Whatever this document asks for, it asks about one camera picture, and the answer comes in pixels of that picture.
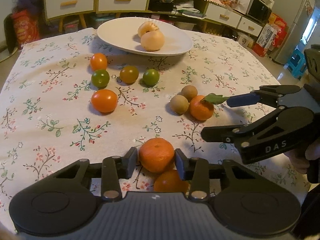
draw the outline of tomato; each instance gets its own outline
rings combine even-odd
[[[126,84],[134,83],[139,77],[139,71],[134,66],[126,66],[120,71],[120,79]]]
[[[102,53],[93,54],[90,59],[90,66],[93,71],[98,69],[106,69],[108,66],[107,57]]]
[[[110,75],[108,71],[104,69],[96,70],[91,76],[91,82],[97,88],[106,87],[109,81],[110,81]]]
[[[118,96],[109,89],[101,89],[91,97],[91,104],[94,109],[101,113],[110,113],[116,109],[118,104]]]
[[[157,84],[159,81],[159,78],[160,78],[159,72],[153,68],[146,70],[146,72],[143,74],[143,82],[148,87],[153,87],[155,84]]]

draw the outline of white plate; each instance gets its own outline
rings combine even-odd
[[[146,51],[140,45],[138,28],[144,22],[157,24],[164,34],[164,46],[158,51]],[[112,46],[135,54],[148,56],[175,56],[186,53],[193,47],[191,38],[181,29],[155,19],[124,17],[103,23],[98,28],[98,36]]]

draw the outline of wooden cabinet leg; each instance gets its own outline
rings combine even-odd
[[[58,29],[58,31],[60,33],[62,33],[62,31],[63,31],[63,19],[64,19],[64,17],[61,17],[60,21],[59,21],[59,29]]]
[[[82,25],[82,28],[87,28],[87,25],[85,23],[85,20],[84,20],[84,15],[83,14],[79,14],[79,18],[80,18],[80,22],[81,22],[81,25]]]
[[[205,33],[205,30],[207,28],[207,23],[206,21],[203,22],[203,26],[202,26],[202,32]]]

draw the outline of blue plastic stool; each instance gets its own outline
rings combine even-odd
[[[287,62],[287,66],[294,78],[301,79],[307,69],[306,58],[300,50],[295,49]]]

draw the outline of table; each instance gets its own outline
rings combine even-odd
[[[153,137],[163,137],[187,157],[206,158],[210,163],[234,159],[241,163],[232,144],[206,143],[204,126],[249,124],[272,111],[257,104],[230,109],[216,106],[205,123],[178,116],[168,107],[170,98],[192,84],[199,94],[231,96],[248,93],[260,85],[278,81],[237,42],[209,34],[186,31],[194,47],[182,56],[147,57],[120,51],[101,41],[94,29],[84,29],[24,46],[0,94],[0,220],[14,230],[9,217],[10,199],[23,188],[81,158],[91,163],[124,155]],[[89,66],[92,53],[108,56],[108,89],[119,97],[116,110],[107,115],[95,111],[90,98]],[[120,69],[135,65],[140,78],[147,68],[160,73],[157,85],[147,88],[135,82],[127,86],[118,78]],[[298,174],[289,159],[279,155],[247,165],[253,171],[287,188],[302,202],[308,192],[306,176]],[[152,190],[154,175],[137,165],[128,190]],[[91,191],[100,194],[98,179]],[[211,195],[220,184],[211,181]]]

